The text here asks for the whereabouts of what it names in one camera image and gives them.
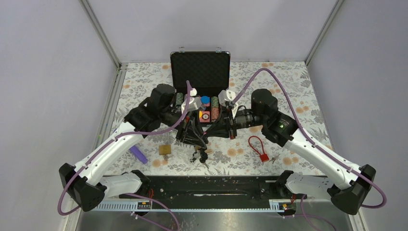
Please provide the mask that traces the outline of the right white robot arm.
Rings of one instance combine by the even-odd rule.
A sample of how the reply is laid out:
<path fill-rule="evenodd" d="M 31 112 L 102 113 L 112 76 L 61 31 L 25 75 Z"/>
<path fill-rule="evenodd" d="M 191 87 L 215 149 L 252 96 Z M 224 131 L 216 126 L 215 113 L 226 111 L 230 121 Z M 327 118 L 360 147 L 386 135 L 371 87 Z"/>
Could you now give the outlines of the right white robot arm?
<path fill-rule="evenodd" d="M 207 136 L 234 139 L 239 129 L 262 126 L 261 132 L 268 141 L 300 155 L 326 176 L 320 179 L 286 170 L 276 185 L 278 196 L 288 198 L 293 193 L 314 196 L 331 201 L 349 215 L 358 213 L 372 188 L 374 167 L 359 166 L 312 138 L 298 121 L 279 111 L 278 99 L 267 89 L 251 94 L 250 109 L 239 110 L 235 98 L 230 90 L 220 92 L 222 112 L 206 131 Z"/>

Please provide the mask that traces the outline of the red cable lock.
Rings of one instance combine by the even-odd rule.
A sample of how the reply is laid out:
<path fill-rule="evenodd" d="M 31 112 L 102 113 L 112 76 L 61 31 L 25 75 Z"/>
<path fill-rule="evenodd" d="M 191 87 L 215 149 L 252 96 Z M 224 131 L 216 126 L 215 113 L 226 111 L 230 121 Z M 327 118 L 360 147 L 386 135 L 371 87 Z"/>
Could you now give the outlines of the red cable lock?
<path fill-rule="evenodd" d="M 256 139 L 256 140 L 259 141 L 259 144 L 260 144 L 260 147 L 261 147 L 260 150 L 258 150 L 258 149 L 252 144 L 252 142 L 251 142 L 252 139 Z M 260 158 L 260 160 L 261 160 L 262 163 L 265 163 L 265 162 L 267 162 L 267 161 L 270 160 L 268 154 L 265 152 L 264 144 L 263 144 L 262 140 L 261 140 L 258 136 L 250 136 L 250 137 L 248 138 L 248 144 L 249 144 L 249 146 L 258 154 L 258 156 L 259 156 L 259 158 Z"/>

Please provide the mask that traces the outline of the silver keys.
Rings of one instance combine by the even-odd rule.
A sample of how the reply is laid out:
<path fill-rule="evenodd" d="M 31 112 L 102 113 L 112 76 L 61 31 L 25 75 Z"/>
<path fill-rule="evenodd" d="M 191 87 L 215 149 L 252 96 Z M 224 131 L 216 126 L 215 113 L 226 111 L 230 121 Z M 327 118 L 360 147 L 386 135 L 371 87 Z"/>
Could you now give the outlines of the silver keys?
<path fill-rule="evenodd" d="M 279 160 L 280 160 L 280 155 L 281 155 L 281 154 L 276 154 L 276 155 L 272 156 L 270 162 L 271 162 L 272 164 L 278 163 Z"/>

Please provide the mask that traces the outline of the black padlock with keys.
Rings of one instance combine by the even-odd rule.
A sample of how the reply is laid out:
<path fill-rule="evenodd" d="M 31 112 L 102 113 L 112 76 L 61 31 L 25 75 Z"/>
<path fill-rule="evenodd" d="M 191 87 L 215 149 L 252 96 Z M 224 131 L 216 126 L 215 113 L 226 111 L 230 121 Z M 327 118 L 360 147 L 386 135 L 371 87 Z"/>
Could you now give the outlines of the black padlock with keys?
<path fill-rule="evenodd" d="M 194 144 L 193 147 L 194 147 L 194 152 L 190 158 L 190 162 L 195 163 L 196 161 L 199 161 L 207 169 L 209 169 L 209 166 L 206 163 L 208 159 L 208 154 L 206 152 L 207 144 L 205 142 L 202 144 Z"/>

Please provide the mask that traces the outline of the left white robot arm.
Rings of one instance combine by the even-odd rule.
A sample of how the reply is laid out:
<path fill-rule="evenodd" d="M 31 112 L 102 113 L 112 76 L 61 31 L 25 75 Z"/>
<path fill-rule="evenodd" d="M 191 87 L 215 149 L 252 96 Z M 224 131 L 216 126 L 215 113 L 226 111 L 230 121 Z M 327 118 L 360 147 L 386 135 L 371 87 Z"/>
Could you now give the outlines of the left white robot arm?
<path fill-rule="evenodd" d="M 180 113 L 171 109 L 175 96 L 174 87 L 159 84 L 152 90 L 150 97 L 129 111 L 114 133 L 98 148 L 76 164 L 65 163 L 60 167 L 64 190 L 57 207 L 59 214 L 69 214 L 62 211 L 65 194 L 77 203 L 77 208 L 88 212 L 106 198 L 127 193 L 143 198 L 149 193 L 149 181 L 138 170 L 115 176 L 106 176 L 105 173 L 139 141 L 147 136 L 165 133 L 164 130 L 158 130 L 161 124 L 168 126 L 167 131 L 176 129 L 188 121 L 187 114 L 197 110 L 201 104 L 197 90 L 190 83 L 187 83 L 187 98 L 181 105 Z"/>

